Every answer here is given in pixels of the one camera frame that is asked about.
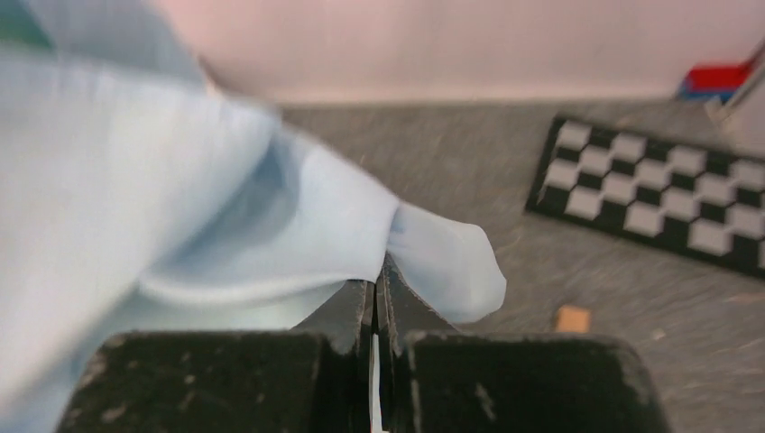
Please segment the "small wooden cube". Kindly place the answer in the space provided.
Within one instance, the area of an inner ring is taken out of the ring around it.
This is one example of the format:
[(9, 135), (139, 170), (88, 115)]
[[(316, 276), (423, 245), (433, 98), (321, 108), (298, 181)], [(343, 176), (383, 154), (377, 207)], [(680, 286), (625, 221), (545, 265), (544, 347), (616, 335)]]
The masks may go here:
[(555, 331), (584, 334), (590, 331), (591, 322), (592, 313), (589, 309), (564, 305), (557, 311)]

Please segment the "red blue block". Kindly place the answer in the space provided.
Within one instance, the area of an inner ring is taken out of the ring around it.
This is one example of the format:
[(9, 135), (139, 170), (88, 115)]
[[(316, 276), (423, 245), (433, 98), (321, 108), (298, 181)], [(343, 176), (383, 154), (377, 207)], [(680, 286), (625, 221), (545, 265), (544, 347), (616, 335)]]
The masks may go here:
[(723, 102), (746, 82), (753, 72), (752, 62), (699, 64), (681, 80), (677, 96), (683, 99), (719, 97)]

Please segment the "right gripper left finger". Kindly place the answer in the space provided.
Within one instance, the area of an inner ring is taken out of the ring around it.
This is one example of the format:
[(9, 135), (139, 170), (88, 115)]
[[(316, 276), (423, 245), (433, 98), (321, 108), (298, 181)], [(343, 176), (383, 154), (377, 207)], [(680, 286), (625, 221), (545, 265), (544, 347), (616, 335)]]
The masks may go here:
[(60, 432), (366, 432), (375, 287), (287, 331), (131, 332), (88, 363)]

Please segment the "light blue pillowcase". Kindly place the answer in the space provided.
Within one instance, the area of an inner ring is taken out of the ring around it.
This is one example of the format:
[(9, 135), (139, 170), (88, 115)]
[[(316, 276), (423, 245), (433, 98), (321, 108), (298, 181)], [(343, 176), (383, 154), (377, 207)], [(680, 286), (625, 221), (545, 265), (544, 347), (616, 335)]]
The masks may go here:
[(2, 431), (52, 431), (108, 336), (293, 327), (386, 254), (448, 320), (503, 303), (482, 228), (212, 93), (148, 2), (2, 2)]

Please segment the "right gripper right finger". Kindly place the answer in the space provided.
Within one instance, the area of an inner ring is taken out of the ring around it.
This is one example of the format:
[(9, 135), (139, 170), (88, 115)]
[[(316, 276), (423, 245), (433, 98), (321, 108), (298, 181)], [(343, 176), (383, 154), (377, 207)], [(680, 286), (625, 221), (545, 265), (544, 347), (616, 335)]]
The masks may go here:
[(386, 257), (377, 280), (389, 432), (668, 432), (635, 350), (611, 336), (457, 330)]

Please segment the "black white checkerboard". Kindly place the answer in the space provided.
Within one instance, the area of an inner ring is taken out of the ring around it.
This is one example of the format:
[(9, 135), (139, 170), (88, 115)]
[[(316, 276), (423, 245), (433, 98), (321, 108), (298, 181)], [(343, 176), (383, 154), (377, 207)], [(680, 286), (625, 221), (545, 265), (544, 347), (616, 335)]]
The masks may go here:
[(525, 207), (764, 275), (764, 161), (559, 115)]

